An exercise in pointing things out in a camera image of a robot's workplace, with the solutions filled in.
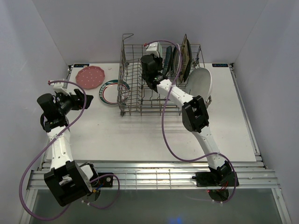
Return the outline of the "black floral square plate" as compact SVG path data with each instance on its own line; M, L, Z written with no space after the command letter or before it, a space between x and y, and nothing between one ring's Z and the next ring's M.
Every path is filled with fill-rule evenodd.
M183 76L183 81L185 82L190 74L191 70L191 63L192 63L192 50L191 50L191 44L188 39L186 39L186 44L187 44L187 54L186 54L186 66L185 66L185 71L184 71L184 76Z

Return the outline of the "beige floral square plate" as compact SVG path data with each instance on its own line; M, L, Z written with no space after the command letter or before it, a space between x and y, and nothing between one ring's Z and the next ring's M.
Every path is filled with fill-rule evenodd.
M184 36L183 43L182 43L182 46L181 46L182 57L183 57L182 58L181 72L180 72L180 76L179 76L179 80L180 80L181 83L184 82L183 81L183 76L184 76L185 66L186 66L186 62L187 62L187 59L186 59L186 54L187 54L186 39L188 39L187 35Z

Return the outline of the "teal square plate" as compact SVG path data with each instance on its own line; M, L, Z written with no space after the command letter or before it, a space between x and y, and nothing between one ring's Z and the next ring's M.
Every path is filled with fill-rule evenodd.
M172 59L172 46L168 46L166 48L166 55L164 60L163 72L162 72L162 74L165 76L168 74L170 70L171 59Z

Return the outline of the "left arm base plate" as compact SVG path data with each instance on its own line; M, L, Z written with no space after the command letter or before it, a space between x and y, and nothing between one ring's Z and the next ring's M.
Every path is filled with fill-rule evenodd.
M95 182L95 188L111 188L113 187L113 173L98 173L98 176L103 176Z

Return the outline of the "pink dotted plate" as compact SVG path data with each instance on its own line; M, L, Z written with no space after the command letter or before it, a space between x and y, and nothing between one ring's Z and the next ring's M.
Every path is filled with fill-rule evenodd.
M84 67L77 73L75 80L85 90L95 89L103 84L105 72L99 66Z

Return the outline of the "white oval plate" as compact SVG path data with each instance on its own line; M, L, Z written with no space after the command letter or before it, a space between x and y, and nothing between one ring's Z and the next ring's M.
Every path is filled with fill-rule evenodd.
M185 91L192 96L200 95L207 104L211 97L212 88L213 80L210 71L206 68L197 68L188 76Z

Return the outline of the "striped rim plate front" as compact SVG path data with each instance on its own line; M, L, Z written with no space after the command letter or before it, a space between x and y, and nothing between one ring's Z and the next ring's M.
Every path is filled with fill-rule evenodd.
M173 60L172 60L172 76L179 77L181 66L182 66L182 51L179 44L176 44L174 51L173 51Z

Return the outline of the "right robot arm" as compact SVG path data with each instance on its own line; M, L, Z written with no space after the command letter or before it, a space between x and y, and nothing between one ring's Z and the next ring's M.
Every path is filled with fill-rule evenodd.
M201 95L192 96L161 73L162 58L153 54L141 57L142 78L148 87L181 108L182 123L194 135L207 159L209 172L197 173L196 179L202 186L237 186L238 179L230 160L220 150L209 128L209 115Z

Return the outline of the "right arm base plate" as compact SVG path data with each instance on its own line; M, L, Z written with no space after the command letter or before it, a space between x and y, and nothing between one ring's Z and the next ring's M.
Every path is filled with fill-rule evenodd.
M196 181L197 187L234 187L239 186L239 181L236 179L235 175L231 172L224 178L216 177L212 172L196 172L192 177Z

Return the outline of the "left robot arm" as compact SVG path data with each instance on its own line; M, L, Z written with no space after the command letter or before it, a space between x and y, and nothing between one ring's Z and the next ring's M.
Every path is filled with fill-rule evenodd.
M41 124L51 141L51 166L44 175L44 181L62 207L90 194L92 186L99 182L94 165L89 162L78 165L74 161L70 124L66 117L71 110L87 109L92 100L93 96L85 96L79 89L74 89L74 93L46 93L37 99L43 110Z

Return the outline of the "mint green plate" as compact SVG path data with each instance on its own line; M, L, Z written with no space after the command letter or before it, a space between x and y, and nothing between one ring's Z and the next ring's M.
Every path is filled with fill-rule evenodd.
M158 52L159 52L159 57L163 57L163 49L162 49L162 45L161 44L159 44L159 46L158 46Z

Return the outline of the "striped rim plate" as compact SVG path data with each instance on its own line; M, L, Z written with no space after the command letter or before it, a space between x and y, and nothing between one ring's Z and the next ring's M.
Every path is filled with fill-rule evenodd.
M108 106L117 106L118 103L125 103L129 98L131 89L126 82L114 79L104 83L99 90L99 98L102 103Z
M182 66L182 51L179 44L176 44L174 51L173 51L173 60L172 60L172 76L179 77L181 66Z

